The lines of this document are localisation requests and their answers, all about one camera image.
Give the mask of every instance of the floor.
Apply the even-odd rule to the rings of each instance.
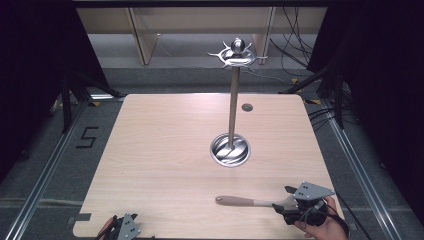
[[[222,41],[229,45],[235,37],[252,42],[249,35],[160,35],[149,65],[141,66],[132,36],[89,37],[110,86],[123,93],[228,92],[230,72],[207,52],[218,53],[224,48]],[[315,37],[302,35],[311,47]],[[271,38],[284,48],[281,35]],[[307,61],[294,47],[286,50]],[[240,92],[277,94],[310,74],[270,45],[265,65],[255,63],[242,72]],[[342,210],[351,228],[349,239],[366,239],[361,225],[372,239],[422,239],[423,226],[381,166],[351,106],[344,111],[345,129],[339,129],[332,112],[325,111],[332,99],[316,95],[319,83],[297,94],[305,100],[334,187],[347,203]],[[123,100],[81,104],[72,99],[74,124],[67,134],[61,133],[60,105],[52,112],[28,147],[29,157],[17,162],[0,185],[0,236],[6,238],[9,229],[15,229],[15,239],[77,239],[73,224]],[[84,148],[90,142],[82,136],[94,136],[93,147]]]

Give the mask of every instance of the wooden handle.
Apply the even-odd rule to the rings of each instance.
[[[248,198],[240,198],[233,196],[218,196],[215,198],[216,203],[225,206],[254,206],[255,201]]]

